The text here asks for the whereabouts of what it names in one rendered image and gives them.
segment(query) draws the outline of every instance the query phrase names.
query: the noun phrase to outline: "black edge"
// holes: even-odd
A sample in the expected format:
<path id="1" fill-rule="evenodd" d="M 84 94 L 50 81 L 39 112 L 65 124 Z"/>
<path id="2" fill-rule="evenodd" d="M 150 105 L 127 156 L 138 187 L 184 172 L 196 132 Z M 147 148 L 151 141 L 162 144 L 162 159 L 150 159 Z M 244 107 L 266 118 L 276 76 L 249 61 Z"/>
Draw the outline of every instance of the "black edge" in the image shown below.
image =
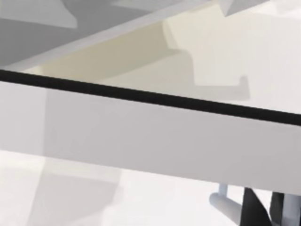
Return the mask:
<path id="1" fill-rule="evenodd" d="M 301 125 L 301 115 L 0 70 L 0 81 L 242 118 Z"/>

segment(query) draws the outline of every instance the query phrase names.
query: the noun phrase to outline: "black stripe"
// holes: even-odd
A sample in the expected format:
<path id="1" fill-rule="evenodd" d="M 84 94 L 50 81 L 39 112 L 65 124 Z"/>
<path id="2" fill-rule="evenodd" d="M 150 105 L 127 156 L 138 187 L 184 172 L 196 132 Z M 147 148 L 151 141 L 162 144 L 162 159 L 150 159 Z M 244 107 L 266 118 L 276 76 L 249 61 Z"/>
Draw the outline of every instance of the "black stripe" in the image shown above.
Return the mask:
<path id="1" fill-rule="evenodd" d="M 249 119 L 301 125 L 301 115 L 0 70 L 0 81 Z"/>

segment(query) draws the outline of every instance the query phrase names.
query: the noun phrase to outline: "black line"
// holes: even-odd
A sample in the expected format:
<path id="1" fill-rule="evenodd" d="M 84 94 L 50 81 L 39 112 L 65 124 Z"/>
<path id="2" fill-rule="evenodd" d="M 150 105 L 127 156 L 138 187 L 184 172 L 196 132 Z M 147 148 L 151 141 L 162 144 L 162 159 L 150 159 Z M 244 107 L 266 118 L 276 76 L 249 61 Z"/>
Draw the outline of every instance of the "black line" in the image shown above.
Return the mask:
<path id="1" fill-rule="evenodd" d="M 0 70 L 0 81 L 301 126 L 301 115 Z"/>

